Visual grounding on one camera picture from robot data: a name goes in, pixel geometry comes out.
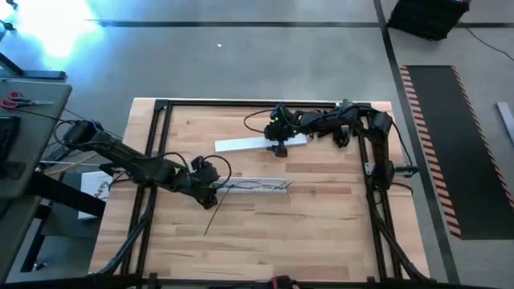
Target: floor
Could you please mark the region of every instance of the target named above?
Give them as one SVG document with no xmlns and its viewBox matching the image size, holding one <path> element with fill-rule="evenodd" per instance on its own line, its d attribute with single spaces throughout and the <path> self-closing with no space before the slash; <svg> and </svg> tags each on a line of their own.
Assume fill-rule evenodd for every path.
<svg viewBox="0 0 514 289">
<path fill-rule="evenodd" d="M 385 19 L 395 2 L 381 0 Z M 377 22 L 378 0 L 19 3 L 14 17 L 18 30 L 5 34 L 0 52 L 25 69 L 65 71 L 67 83 L 73 86 L 67 108 L 100 121 L 116 134 L 124 132 L 134 97 L 230 97 L 387 100 L 393 104 L 402 135 L 408 135 L 380 28 L 255 27 L 251 23 L 201 27 L 200 23 L 295 22 L 301 26 L 324 22 L 330 26 L 335 22 Z M 10 9 L 2 5 L 0 12 Z M 85 19 L 103 20 L 100 24 L 104 26 Z M 140 22 L 172 21 L 197 22 L 199 27 L 140 27 Z M 475 0 L 462 21 L 510 23 L 503 28 L 473 31 L 487 43 L 514 55 L 514 2 Z M 514 62 L 484 46 L 463 28 L 455 28 L 438 43 L 392 29 L 389 34 L 399 64 L 457 67 L 498 165 L 509 186 L 514 187 L 514 168 L 510 165 L 514 163 L 514 148 L 494 108 L 497 101 L 509 101 L 514 106 Z M 413 185 L 430 274 L 447 281 L 418 177 Z M 448 238 L 461 283 L 514 287 L 514 241 Z M 41 255 L 50 260 L 50 266 L 30 274 L 12 270 L 9 280 L 83 275 L 93 246 L 94 240 L 48 239 Z"/>
</svg>

